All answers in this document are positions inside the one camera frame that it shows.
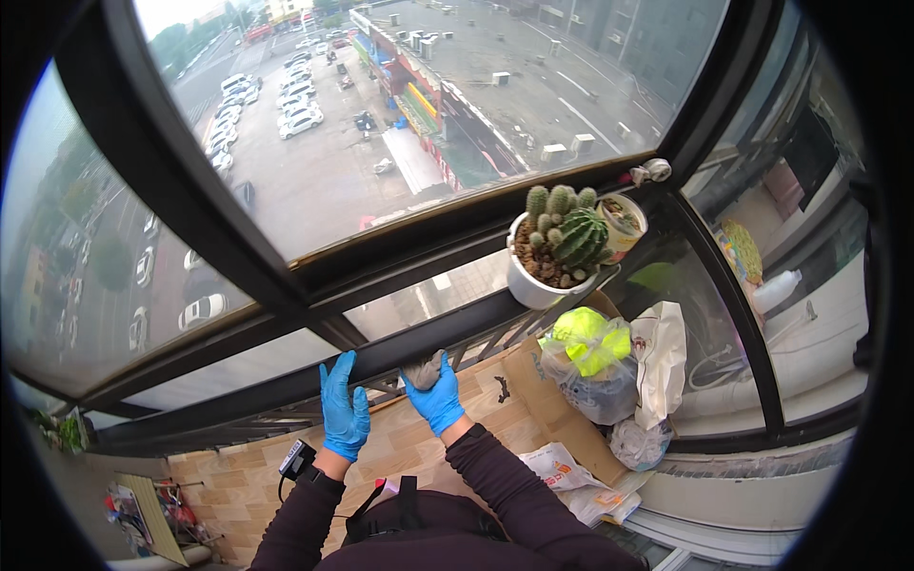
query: window frame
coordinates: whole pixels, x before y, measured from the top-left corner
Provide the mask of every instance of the window frame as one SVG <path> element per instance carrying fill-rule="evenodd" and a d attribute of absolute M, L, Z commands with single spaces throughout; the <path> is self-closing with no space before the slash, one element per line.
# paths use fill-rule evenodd
<path fill-rule="evenodd" d="M 773 367 L 760 328 L 723 254 L 679 188 L 712 152 L 749 92 L 783 7 L 783 0 L 729 4 L 705 65 L 656 151 L 494 183 L 286 263 L 227 192 L 198 148 L 146 51 L 133 2 L 101 0 L 90 6 L 57 55 L 60 76 L 86 129 L 124 181 L 163 223 L 254 303 L 152 351 L 104 379 L 89 394 L 69 399 L 87 409 L 110 412 L 112 407 L 124 404 L 123 398 L 303 327 L 341 350 L 359 347 L 365 351 L 374 344 L 369 344 L 342 313 L 503 248 L 507 229 L 523 209 L 531 185 L 561 182 L 594 186 L 602 194 L 618 189 L 620 185 L 614 181 L 630 167 L 663 156 L 673 166 L 673 176 L 652 187 L 652 195 L 645 196 L 645 207 L 663 202 L 678 213 L 689 243 L 720 291 L 743 339 L 766 421 L 761 437 L 709 435 L 706 439 L 674 441 L 671 449 L 717 447 L 738 451 L 782 445 L 778 439 L 796 427 L 788 430 L 784 426 Z M 131 163 L 120 148 L 124 137 L 141 145 L 151 167 L 141 170 Z M 133 147 L 130 155 L 135 156 L 135 151 Z M 161 192 L 163 187 L 169 192 Z M 514 300 L 505 294 L 501 291 L 484 300 L 492 297 L 510 305 Z M 484 300 L 455 311 L 464 312 Z M 430 322 L 448 316 L 451 312 Z M 395 342 L 410 338 L 423 325 L 375 343 L 392 344 L 401 353 L 398 358 L 405 358 L 402 345 Z M 243 404 L 246 390 L 191 407 L 217 401 L 222 406 L 226 402 Z M 318 386 L 309 390 L 319 393 Z M 156 417 L 177 418 L 173 415 L 187 408 Z M 228 409 L 239 410 L 234 406 Z M 856 404 L 852 404 L 837 412 L 846 424 L 855 418 L 856 411 Z M 130 424 L 121 426 L 117 433 L 124 434 Z"/>

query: potted plant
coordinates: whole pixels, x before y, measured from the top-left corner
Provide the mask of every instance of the potted plant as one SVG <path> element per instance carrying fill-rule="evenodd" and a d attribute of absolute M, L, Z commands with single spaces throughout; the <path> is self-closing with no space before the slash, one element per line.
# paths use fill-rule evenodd
<path fill-rule="evenodd" d="M 567 185 L 551 192 L 544 186 L 530 189 L 526 212 L 515 219 L 507 239 L 508 289 L 515 299 L 542 310 L 590 286 L 599 264 L 612 256 L 605 249 L 609 230 L 596 206 L 592 188 L 580 194 Z"/>

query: person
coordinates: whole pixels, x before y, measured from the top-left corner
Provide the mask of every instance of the person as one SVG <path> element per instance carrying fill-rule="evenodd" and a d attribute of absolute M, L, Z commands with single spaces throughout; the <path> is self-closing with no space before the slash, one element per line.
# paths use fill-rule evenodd
<path fill-rule="evenodd" d="M 459 472 L 495 518 L 464 496 L 416 490 L 404 476 L 399 493 L 346 520 L 343 545 L 321 559 L 346 471 L 356 462 L 371 427 L 368 400 L 346 389 L 356 354 L 340 355 L 332 372 L 320 365 L 324 446 L 267 527 L 250 569 L 647 569 L 610 538 L 579 522 L 547 485 L 493 434 L 474 424 L 460 403 L 457 376 L 441 357 L 438 381 L 418 390 L 404 376 L 409 402 L 429 422 Z"/>

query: blue latex glove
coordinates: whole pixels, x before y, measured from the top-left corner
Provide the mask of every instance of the blue latex glove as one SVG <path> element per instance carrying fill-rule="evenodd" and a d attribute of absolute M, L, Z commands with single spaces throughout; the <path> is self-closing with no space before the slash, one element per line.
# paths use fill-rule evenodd
<path fill-rule="evenodd" d="M 436 437 L 441 436 L 444 430 L 457 422 L 463 415 L 463 407 L 457 394 L 457 375 L 448 363 L 448 352 L 441 356 L 441 369 L 438 372 L 438 381 L 427 391 L 418 390 L 407 378 L 403 370 L 400 376 L 406 383 L 406 394 L 409 402 L 419 411 L 423 418 L 429 421 L 431 431 Z"/>
<path fill-rule="evenodd" d="M 368 416 L 368 397 L 361 386 L 352 395 L 346 385 L 356 352 L 347 351 L 336 359 L 334 370 L 327 374 L 327 367 L 321 363 L 321 407 L 324 411 L 324 447 L 350 462 L 358 458 L 358 451 L 368 440 L 371 420 Z"/>

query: small plant pot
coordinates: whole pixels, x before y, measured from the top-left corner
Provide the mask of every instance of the small plant pot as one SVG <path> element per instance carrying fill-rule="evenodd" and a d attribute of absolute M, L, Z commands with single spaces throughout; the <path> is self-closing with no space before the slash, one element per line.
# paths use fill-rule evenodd
<path fill-rule="evenodd" d="M 511 231 L 508 233 L 507 246 L 508 253 L 511 255 L 511 260 L 508 262 L 508 290 L 511 291 L 511 295 L 532 310 L 545 310 L 570 293 L 585 291 L 596 279 L 596 276 L 590 276 L 573 288 L 560 290 L 558 288 L 550 288 L 526 272 L 514 250 L 514 238 L 524 218 L 526 218 L 526 212 L 515 219 L 511 225 Z"/>

